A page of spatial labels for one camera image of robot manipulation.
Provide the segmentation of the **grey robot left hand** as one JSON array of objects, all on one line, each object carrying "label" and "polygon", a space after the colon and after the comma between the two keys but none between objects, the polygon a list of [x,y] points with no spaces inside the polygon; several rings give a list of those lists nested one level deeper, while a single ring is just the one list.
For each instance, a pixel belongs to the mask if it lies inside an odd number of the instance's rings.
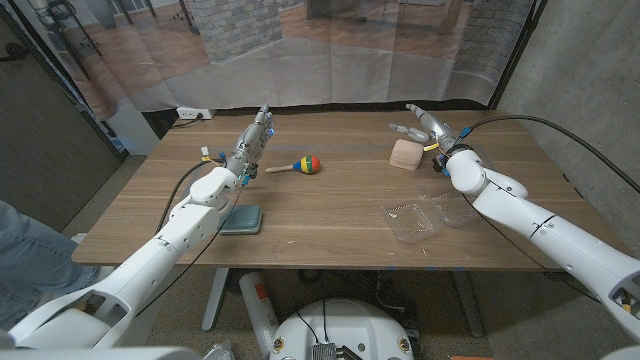
[{"label": "grey robot left hand", "polygon": [[269,111],[269,106],[264,104],[254,121],[238,137],[236,147],[226,160],[226,169],[237,175],[239,180],[243,180],[246,175],[254,178],[257,163],[273,135],[272,113]]}]

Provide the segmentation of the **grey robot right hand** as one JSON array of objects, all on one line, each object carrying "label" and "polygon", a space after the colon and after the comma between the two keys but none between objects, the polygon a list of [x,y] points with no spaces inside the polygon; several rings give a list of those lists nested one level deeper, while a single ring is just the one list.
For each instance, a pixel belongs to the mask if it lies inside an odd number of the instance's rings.
[{"label": "grey robot right hand", "polygon": [[436,118],[430,112],[427,112],[414,104],[407,104],[406,108],[416,115],[423,127],[423,130],[419,130],[414,127],[390,124],[389,128],[391,130],[405,134],[410,139],[423,145],[432,145],[437,143],[438,148],[443,153],[450,153],[452,151],[457,140],[457,135],[447,124]]}]

